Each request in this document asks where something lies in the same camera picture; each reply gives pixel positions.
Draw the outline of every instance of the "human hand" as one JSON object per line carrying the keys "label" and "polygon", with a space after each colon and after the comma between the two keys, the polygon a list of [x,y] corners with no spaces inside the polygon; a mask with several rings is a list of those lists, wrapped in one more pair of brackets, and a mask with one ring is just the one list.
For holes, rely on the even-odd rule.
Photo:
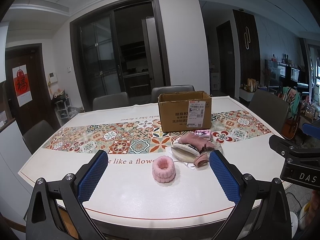
{"label": "human hand", "polygon": [[310,225],[314,217],[316,216],[316,212],[320,207],[320,195],[316,190],[312,191],[312,197],[310,200],[310,207],[308,214],[306,216],[306,226]]}

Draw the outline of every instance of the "tile pattern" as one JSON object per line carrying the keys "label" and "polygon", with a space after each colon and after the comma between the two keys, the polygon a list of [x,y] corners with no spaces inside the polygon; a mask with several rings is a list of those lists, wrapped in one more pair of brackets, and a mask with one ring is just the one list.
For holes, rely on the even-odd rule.
{"label": "tile pattern", "polygon": [[[229,143],[264,135],[271,131],[247,111],[211,115],[212,140]],[[164,133],[159,119],[93,124],[58,130],[43,148],[68,152],[141,154],[165,152],[166,147],[187,131]]]}

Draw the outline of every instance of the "wall-mounted device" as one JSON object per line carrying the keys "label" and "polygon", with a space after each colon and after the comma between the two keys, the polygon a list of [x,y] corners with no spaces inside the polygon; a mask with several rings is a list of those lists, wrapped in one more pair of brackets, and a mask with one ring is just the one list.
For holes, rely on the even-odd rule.
{"label": "wall-mounted device", "polygon": [[58,82],[57,75],[55,72],[49,73],[49,78],[50,78],[51,84]]}

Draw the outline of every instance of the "cardboard box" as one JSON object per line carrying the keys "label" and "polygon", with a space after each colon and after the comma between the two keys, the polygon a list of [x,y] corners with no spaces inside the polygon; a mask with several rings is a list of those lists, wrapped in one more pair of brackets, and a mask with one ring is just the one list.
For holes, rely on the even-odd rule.
{"label": "cardboard box", "polygon": [[211,97],[204,91],[161,94],[158,106],[163,132],[211,128]]}

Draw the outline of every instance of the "pink small box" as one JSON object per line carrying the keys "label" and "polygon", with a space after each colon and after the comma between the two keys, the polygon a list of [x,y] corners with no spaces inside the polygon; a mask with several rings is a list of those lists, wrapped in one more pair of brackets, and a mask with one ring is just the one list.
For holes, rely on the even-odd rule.
{"label": "pink small box", "polygon": [[195,134],[199,135],[203,138],[206,138],[207,140],[211,139],[211,131],[210,130],[196,130]]}

